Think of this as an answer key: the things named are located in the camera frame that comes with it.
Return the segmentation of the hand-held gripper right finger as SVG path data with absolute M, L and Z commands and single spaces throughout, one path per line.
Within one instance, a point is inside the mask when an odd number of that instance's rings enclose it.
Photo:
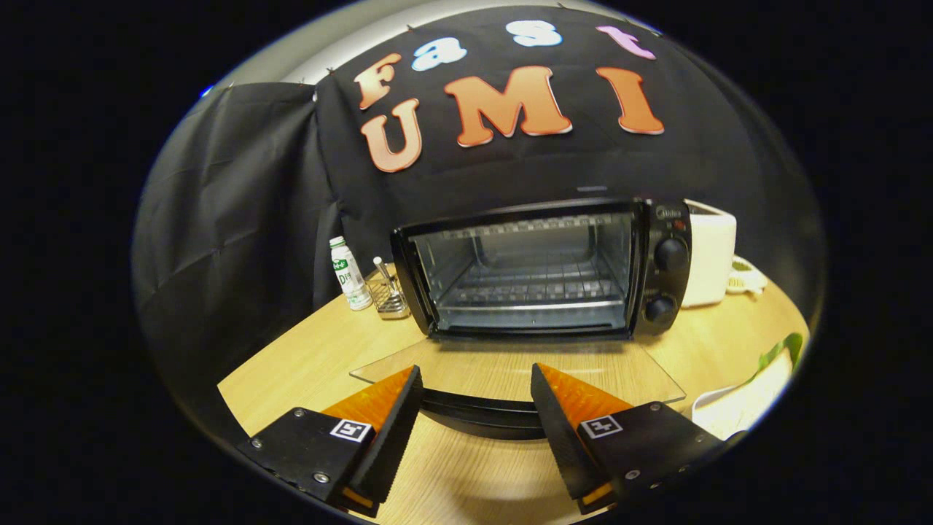
M 627 508 L 681 485 L 721 458 L 721 439 L 660 401 L 632 405 L 543 363 L 530 392 L 569 496 L 583 515 Z

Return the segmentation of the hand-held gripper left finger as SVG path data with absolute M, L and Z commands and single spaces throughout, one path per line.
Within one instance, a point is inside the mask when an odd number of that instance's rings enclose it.
M 237 445 L 314 501 L 374 518 L 399 471 L 423 399 L 411 365 L 329 408 L 290 408 Z

